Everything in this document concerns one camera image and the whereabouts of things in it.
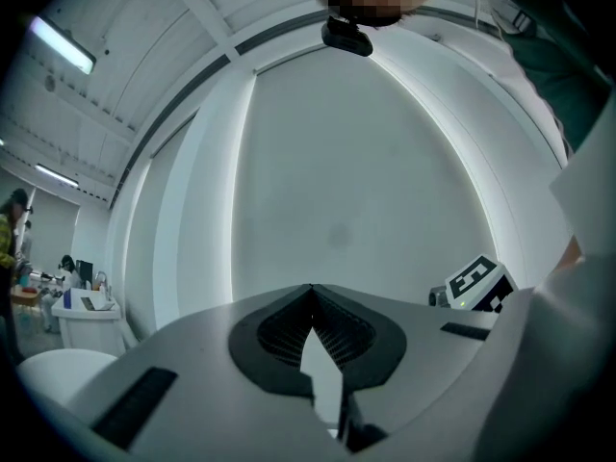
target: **white curved wall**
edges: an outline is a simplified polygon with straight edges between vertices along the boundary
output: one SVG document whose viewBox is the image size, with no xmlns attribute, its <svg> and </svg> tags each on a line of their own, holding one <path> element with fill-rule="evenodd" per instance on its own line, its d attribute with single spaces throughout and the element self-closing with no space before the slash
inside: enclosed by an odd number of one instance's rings
<svg viewBox="0 0 616 462">
<path fill-rule="evenodd" d="M 560 166 L 521 106 L 483 70 L 401 29 L 370 32 L 373 58 L 437 118 L 475 184 L 497 257 L 519 287 L 553 269 L 571 234 L 549 190 Z"/>
<path fill-rule="evenodd" d="M 154 249 L 154 309 L 159 327 L 233 299 L 235 176 L 253 86 L 251 71 L 226 69 L 177 154 Z"/>
<path fill-rule="evenodd" d="M 185 125 L 151 160 L 131 223 L 126 253 L 126 317 L 138 337 L 156 330 L 153 301 L 154 240 L 169 172 L 190 124 Z"/>
<path fill-rule="evenodd" d="M 318 44 L 319 27 L 294 31 L 259 46 L 208 81 L 205 92 L 199 93 L 200 97 L 209 95 L 179 149 L 157 225 L 153 274 L 157 328 L 181 315 L 252 293 L 252 284 L 245 285 L 248 280 L 244 277 L 233 283 L 230 277 L 231 220 L 241 213 L 240 209 L 232 210 L 235 165 L 253 80 L 249 70 L 270 64 L 287 52 Z M 445 134 L 443 139 L 454 146 L 477 190 L 500 259 L 520 286 L 539 282 L 555 264 L 569 237 L 564 218 L 548 191 L 559 167 L 541 132 L 485 70 L 450 49 L 400 29 L 372 33 L 372 39 L 376 61 L 403 84 L 395 101 L 413 105 L 415 97 Z M 353 58 L 344 57 L 345 63 Z M 373 73 L 378 70 L 376 63 L 364 64 L 372 67 Z M 278 93 L 285 96 L 283 90 Z M 175 115 L 173 121 L 177 124 L 188 116 L 186 112 L 184 116 Z M 164 127 L 172 131 L 171 125 Z M 113 251 L 108 248 L 108 256 L 114 269 L 113 284 L 120 295 L 124 288 L 126 226 L 136 205 L 139 174 L 146 163 L 147 158 L 142 157 L 133 168 L 112 217 L 108 246 Z M 244 179 L 243 171 L 239 175 Z M 244 204 L 244 196 L 236 196 L 236 202 Z M 257 275 L 252 279 L 253 288 L 266 287 L 266 281 Z M 370 286 L 375 292 L 379 284 Z M 384 294 L 398 292 L 386 290 Z"/>
<path fill-rule="evenodd" d="M 427 303 L 494 254 L 475 189 L 423 107 L 331 48 L 257 79 L 233 228 L 234 298 L 305 282 Z"/>
<path fill-rule="evenodd" d="M 82 204 L 75 221 L 75 234 L 70 255 L 74 260 L 92 263 L 93 276 L 105 267 L 105 245 L 111 213 L 104 207 Z"/>
</svg>

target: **white desk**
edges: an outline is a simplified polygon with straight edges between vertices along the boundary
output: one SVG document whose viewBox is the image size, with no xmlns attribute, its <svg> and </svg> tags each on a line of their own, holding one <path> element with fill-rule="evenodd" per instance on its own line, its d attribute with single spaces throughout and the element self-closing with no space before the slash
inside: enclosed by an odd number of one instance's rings
<svg viewBox="0 0 616 462">
<path fill-rule="evenodd" d="M 60 333 L 64 348 L 90 349 L 120 356 L 126 351 L 120 331 L 119 305 L 109 311 L 91 311 L 86 308 L 83 296 L 97 307 L 106 301 L 98 291 L 71 289 L 71 307 L 64 308 L 64 297 L 51 307 L 51 314 L 60 320 Z"/>
</svg>

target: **chair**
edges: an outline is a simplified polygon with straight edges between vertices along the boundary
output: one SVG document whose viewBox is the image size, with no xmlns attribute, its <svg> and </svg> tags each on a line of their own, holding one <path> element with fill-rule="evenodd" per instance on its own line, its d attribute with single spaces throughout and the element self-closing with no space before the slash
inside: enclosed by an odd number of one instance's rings
<svg viewBox="0 0 616 462">
<path fill-rule="evenodd" d="M 25 387 L 61 406 L 116 360 L 111 354 L 86 349 L 57 349 L 37 354 L 17 367 Z"/>
</svg>

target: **black vent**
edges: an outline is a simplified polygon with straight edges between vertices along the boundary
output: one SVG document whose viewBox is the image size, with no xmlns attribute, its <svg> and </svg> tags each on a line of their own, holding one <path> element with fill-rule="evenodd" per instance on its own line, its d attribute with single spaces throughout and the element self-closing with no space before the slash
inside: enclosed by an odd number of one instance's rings
<svg viewBox="0 0 616 462">
<path fill-rule="evenodd" d="M 257 331 L 262 348 L 278 361 L 297 368 L 312 328 L 309 297 L 303 296 L 265 320 Z"/>
<path fill-rule="evenodd" d="M 490 335 L 490 330 L 487 328 L 473 327 L 463 323 L 453 323 L 452 321 L 443 325 L 441 330 L 449 334 L 459 335 L 460 337 L 475 339 L 476 341 L 485 341 L 488 335 Z"/>
<path fill-rule="evenodd" d="M 315 301 L 313 324 L 339 370 L 374 344 L 374 327 L 324 296 Z"/>
<path fill-rule="evenodd" d="M 96 423 L 94 432 L 128 449 L 176 378 L 175 372 L 151 368 Z"/>
</svg>

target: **white ceiling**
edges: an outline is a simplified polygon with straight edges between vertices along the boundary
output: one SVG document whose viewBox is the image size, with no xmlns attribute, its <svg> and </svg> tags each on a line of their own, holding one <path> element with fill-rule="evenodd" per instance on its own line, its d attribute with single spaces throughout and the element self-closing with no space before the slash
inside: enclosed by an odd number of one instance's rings
<svg viewBox="0 0 616 462">
<path fill-rule="evenodd" d="M 432 0 L 472 14 L 475 0 Z M 146 130 L 182 88 L 241 42 L 321 10 L 315 0 L 55 0 L 43 15 L 96 58 L 85 75 L 28 36 L 0 98 L 0 164 L 47 165 L 107 206 Z"/>
</svg>

